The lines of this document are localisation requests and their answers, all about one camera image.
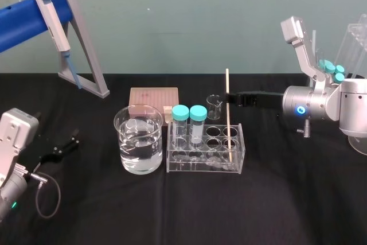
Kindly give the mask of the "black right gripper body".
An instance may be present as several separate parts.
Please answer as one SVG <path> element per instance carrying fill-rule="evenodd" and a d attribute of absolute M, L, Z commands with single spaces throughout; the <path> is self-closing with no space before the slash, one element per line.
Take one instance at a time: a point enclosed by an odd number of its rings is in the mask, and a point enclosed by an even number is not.
<path fill-rule="evenodd" d="M 256 94 L 256 107 L 283 108 L 283 95 L 279 92 L 260 91 Z"/>

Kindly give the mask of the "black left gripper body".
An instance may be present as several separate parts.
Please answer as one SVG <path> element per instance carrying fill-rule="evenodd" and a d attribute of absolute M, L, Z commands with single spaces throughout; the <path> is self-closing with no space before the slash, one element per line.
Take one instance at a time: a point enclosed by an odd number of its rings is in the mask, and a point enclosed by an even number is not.
<path fill-rule="evenodd" d="M 37 181 L 47 181 L 47 178 L 36 173 L 36 170 L 47 162 L 57 162 L 57 153 L 44 155 L 21 153 L 15 164 L 15 172 L 26 181 L 31 178 Z"/>

